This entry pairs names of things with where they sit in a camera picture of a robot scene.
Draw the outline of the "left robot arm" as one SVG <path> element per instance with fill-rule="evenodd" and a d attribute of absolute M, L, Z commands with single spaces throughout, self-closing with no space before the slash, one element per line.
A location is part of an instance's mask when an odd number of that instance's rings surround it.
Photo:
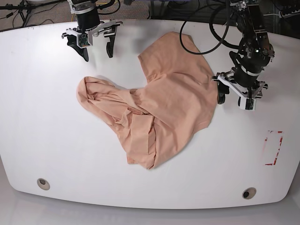
<path fill-rule="evenodd" d="M 225 6 L 221 5 L 212 13 L 209 27 L 212 35 L 231 48 L 229 56 L 234 64 L 228 72 L 217 73 L 213 80 L 217 82 L 219 105 L 225 102 L 225 97 L 233 90 L 239 97 L 238 106 L 243 110 L 255 109 L 256 100 L 262 98 L 262 90 L 268 89 L 268 84 L 257 78 L 275 56 L 273 46 L 269 42 L 260 7 L 253 0 L 232 0 L 231 15 L 236 15 L 236 26 L 242 33 L 238 45 L 232 45 L 222 39 L 214 30 L 215 16 Z"/>

